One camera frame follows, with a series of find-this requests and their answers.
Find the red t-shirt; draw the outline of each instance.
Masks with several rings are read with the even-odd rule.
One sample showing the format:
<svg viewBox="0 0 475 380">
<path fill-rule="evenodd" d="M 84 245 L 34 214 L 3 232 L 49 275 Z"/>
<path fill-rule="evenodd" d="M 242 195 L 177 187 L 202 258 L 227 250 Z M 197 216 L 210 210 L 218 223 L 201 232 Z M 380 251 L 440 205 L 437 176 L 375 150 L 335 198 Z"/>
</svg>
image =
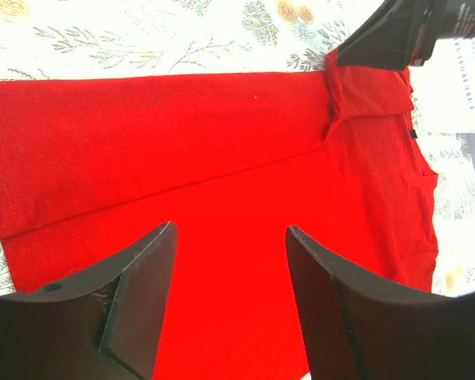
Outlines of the red t-shirt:
<svg viewBox="0 0 475 380">
<path fill-rule="evenodd" d="M 284 236 L 429 291 L 433 173 L 409 74 L 0 82 L 0 238 L 33 291 L 179 230 L 156 379 L 301 378 Z"/>
</svg>

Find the printed leaf pattern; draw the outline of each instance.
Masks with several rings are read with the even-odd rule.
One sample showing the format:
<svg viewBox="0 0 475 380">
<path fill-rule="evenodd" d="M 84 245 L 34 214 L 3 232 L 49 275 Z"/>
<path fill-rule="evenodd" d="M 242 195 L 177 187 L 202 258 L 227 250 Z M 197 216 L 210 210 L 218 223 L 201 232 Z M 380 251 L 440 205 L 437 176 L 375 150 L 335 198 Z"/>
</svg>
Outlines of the printed leaf pattern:
<svg viewBox="0 0 475 380">
<path fill-rule="evenodd" d="M 9 68 L 7 69 L 9 76 L 0 79 L 1 81 L 35 81 L 38 79 L 50 79 L 41 69 L 37 69 L 34 73 L 27 73 L 26 71 Z"/>
<path fill-rule="evenodd" d="M 247 2 L 243 12 L 243 29 L 253 33 L 257 42 L 263 46 L 278 44 L 278 28 L 273 24 L 271 15 L 263 2 Z"/>
<path fill-rule="evenodd" d="M 350 31 L 342 20 L 335 20 L 318 29 L 317 34 L 321 37 L 321 46 L 317 50 L 307 48 L 302 56 L 292 54 L 287 60 L 287 67 L 300 71 L 324 70 L 325 56 L 344 42 L 350 36 Z"/>
<path fill-rule="evenodd" d="M 294 32 L 294 37 L 299 38 L 300 41 L 306 42 L 315 38 L 316 34 L 314 32 L 308 31 L 308 26 L 304 21 L 298 21 L 292 26 L 292 32 Z"/>
<path fill-rule="evenodd" d="M 210 55 L 215 57 L 216 59 L 221 59 L 222 54 L 230 54 L 232 53 L 231 46 L 233 46 L 235 41 L 230 41 L 227 44 L 216 44 L 215 38 L 210 38 L 209 42 L 201 47 L 196 46 L 196 42 L 192 40 L 188 45 L 187 50 L 185 51 L 184 55 L 179 58 L 170 68 L 169 73 L 174 69 L 174 67 L 185 64 L 185 65 L 194 65 L 197 67 L 202 67 L 203 69 L 207 69 L 207 67 L 197 60 L 198 55 Z"/>
<path fill-rule="evenodd" d="M 184 8 L 193 10 L 198 16 L 203 16 L 206 13 L 207 6 L 211 0 L 173 0 L 180 3 Z"/>
<path fill-rule="evenodd" d="M 50 40 L 52 47 L 61 53 L 71 53 L 81 47 L 94 50 L 89 57 L 94 58 L 104 69 L 116 67 L 125 60 L 137 68 L 156 67 L 164 54 L 163 51 L 139 51 L 134 44 L 109 31 L 95 36 L 91 31 L 77 26 L 62 32 L 52 27 L 35 30 L 38 37 Z"/>
</svg>

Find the yellow flower print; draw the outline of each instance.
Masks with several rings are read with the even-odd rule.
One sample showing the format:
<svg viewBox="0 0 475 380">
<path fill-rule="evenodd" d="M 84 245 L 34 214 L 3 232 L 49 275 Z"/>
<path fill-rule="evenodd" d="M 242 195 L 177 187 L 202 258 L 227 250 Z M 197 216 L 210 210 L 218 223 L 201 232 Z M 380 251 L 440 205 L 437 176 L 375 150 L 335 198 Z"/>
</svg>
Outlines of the yellow flower print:
<svg viewBox="0 0 475 380">
<path fill-rule="evenodd" d="M 0 0 L 0 17 L 7 21 L 21 21 L 29 14 L 22 0 Z"/>
<path fill-rule="evenodd" d="M 286 22 L 290 22 L 291 24 L 297 22 L 298 14 L 292 3 L 288 0 L 277 0 L 276 10 L 278 11 L 279 16 Z"/>
<path fill-rule="evenodd" d="M 298 16 L 307 24 L 313 24 L 314 14 L 311 12 L 311 9 L 307 6 L 300 6 L 298 8 Z"/>
<path fill-rule="evenodd" d="M 456 279 L 454 273 L 448 272 L 445 275 L 445 286 L 448 291 L 453 291 L 456 286 Z"/>
</svg>

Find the floral tablecloth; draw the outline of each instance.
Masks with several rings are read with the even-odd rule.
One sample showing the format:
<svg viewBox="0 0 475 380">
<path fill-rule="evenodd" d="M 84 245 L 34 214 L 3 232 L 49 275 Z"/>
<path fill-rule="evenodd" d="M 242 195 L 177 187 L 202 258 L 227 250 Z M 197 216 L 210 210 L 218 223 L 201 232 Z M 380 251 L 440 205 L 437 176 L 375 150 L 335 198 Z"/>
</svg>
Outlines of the floral tablecloth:
<svg viewBox="0 0 475 380">
<path fill-rule="evenodd" d="M 381 2 L 0 0 L 0 81 L 323 70 L 325 54 Z M 421 150 L 440 173 L 433 291 L 462 295 L 475 290 L 471 157 L 461 135 L 440 133 L 423 120 L 428 104 L 416 103 Z M 0 244 L 0 295 L 13 290 Z"/>
</svg>

